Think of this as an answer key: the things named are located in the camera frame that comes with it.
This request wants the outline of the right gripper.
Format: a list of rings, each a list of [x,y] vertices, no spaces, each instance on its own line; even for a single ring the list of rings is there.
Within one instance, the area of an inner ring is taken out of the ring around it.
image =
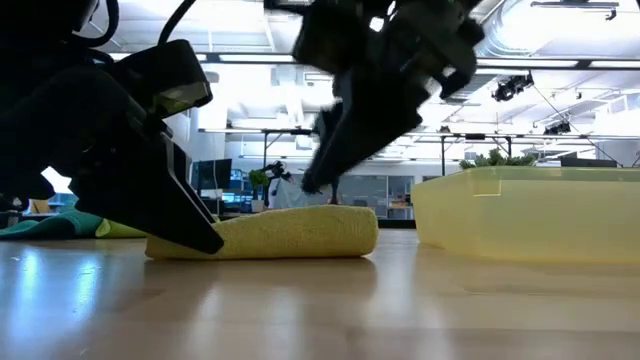
[[[315,119],[319,146],[304,172],[306,193],[337,180],[422,121],[419,108],[447,98],[477,70],[485,33],[471,12],[482,0],[350,0],[361,33],[344,78]]]

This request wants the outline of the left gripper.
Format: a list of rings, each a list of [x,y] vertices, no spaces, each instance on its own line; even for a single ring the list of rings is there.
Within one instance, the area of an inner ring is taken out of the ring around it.
[[[171,78],[120,66],[0,70],[0,193],[50,194],[71,178],[76,208],[206,254],[224,245],[164,134]]]

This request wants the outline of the light green microfiber towel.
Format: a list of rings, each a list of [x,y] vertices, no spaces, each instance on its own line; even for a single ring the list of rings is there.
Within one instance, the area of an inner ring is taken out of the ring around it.
[[[147,234],[127,225],[103,219],[95,230],[95,236],[104,239],[133,239],[145,238]]]

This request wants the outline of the teal microfiber towel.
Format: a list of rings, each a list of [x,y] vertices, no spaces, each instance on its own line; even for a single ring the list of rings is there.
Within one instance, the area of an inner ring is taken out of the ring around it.
[[[0,240],[67,240],[93,238],[103,219],[67,210],[42,220],[24,220],[0,230]]]

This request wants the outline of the yellow microfiber towel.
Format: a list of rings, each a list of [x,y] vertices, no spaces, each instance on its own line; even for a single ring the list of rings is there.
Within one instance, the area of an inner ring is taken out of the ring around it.
[[[150,236],[145,255],[154,260],[209,261],[361,257],[376,247],[378,218],[367,207],[318,205],[217,221],[213,229],[224,240],[214,254]]]

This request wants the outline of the translucent yellow plastic basket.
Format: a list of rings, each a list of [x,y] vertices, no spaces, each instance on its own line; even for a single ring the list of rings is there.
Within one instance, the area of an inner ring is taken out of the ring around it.
[[[640,264],[640,169],[480,167],[412,189],[419,240],[526,262]]]

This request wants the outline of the dark computer monitor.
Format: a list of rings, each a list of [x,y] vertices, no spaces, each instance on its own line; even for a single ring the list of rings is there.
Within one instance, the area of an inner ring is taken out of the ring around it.
[[[192,186],[196,190],[228,189],[231,181],[231,168],[231,159],[196,162],[192,166]]]

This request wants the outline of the person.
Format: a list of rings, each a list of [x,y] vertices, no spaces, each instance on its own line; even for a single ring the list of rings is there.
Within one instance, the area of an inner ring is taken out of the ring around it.
[[[306,194],[292,178],[273,179],[268,190],[270,209],[302,208],[309,205]]]

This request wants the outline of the long ceiling light strip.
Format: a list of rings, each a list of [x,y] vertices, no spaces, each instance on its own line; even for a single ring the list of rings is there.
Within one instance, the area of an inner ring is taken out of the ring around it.
[[[219,64],[293,64],[295,59],[289,54],[280,53],[198,53],[201,63]]]
[[[545,60],[545,59],[479,59],[479,68],[556,70],[640,70],[640,60]]]

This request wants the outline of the leafy green plant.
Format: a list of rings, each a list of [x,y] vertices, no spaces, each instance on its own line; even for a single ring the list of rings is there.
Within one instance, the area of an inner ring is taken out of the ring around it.
[[[459,166],[462,170],[479,167],[500,167],[500,166],[533,166],[536,158],[532,155],[504,157],[498,148],[489,151],[487,156],[477,155],[473,160],[462,160]]]

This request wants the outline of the black ceiling spotlight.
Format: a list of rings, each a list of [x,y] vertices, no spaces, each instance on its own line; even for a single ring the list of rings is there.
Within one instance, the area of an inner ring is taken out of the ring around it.
[[[570,133],[571,130],[572,130],[571,123],[569,121],[564,120],[564,121],[559,121],[546,126],[543,134],[550,135],[550,136],[563,135],[563,134]]]
[[[535,82],[531,72],[512,75],[497,82],[497,87],[491,93],[491,97],[496,102],[507,102],[534,84]]]

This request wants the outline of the flat black screen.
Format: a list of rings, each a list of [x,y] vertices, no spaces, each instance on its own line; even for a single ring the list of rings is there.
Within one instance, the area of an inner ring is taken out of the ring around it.
[[[582,159],[563,157],[560,159],[562,167],[608,167],[617,168],[618,163],[615,160],[602,159]]]

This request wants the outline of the black ceiling track lamp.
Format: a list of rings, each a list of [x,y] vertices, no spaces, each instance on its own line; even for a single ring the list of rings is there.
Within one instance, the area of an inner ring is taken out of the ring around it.
[[[579,10],[608,10],[609,14],[605,17],[606,21],[610,21],[617,16],[617,8],[620,3],[617,1],[595,1],[595,0],[556,0],[556,1],[532,1],[532,8],[547,9],[579,9]]]

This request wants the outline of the black metal desk frame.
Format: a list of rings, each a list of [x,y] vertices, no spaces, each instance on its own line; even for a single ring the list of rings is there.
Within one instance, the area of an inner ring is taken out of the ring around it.
[[[635,141],[640,140],[640,136],[624,136],[624,135],[544,135],[544,134],[495,134],[495,133],[438,133],[438,132],[408,132],[405,137],[411,138],[414,142],[437,143],[440,145],[440,167],[441,176],[447,174],[446,171],[446,149],[445,144],[457,144],[459,141],[475,143],[493,142],[501,147],[508,156],[511,156],[513,144],[518,145],[536,145],[538,142],[547,144],[548,142],[560,142],[569,145],[574,142],[579,145],[580,141],[586,142],[588,145],[596,148],[597,143],[601,141]]]

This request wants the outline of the silver ventilation duct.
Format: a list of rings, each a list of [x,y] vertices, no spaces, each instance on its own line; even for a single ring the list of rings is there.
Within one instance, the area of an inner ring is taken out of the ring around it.
[[[550,41],[543,29],[537,0],[504,0],[483,24],[484,40],[475,47],[480,57],[531,56]]]

